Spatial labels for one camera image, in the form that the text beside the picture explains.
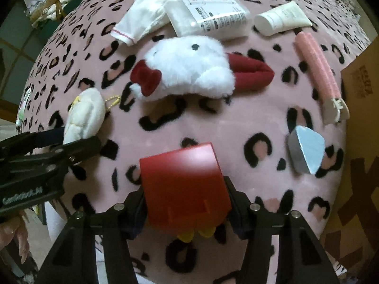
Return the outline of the person's hand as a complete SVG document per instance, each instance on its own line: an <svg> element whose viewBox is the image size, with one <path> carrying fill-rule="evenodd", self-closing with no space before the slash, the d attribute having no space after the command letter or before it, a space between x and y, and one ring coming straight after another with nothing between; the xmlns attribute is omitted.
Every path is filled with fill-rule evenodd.
<svg viewBox="0 0 379 284"><path fill-rule="evenodd" d="M0 250L3 250L11 241L16 239L18 252L23 265L30 253L30 244L28 242L28 230L21 214L12 217L1 223L0 226Z"/></svg>

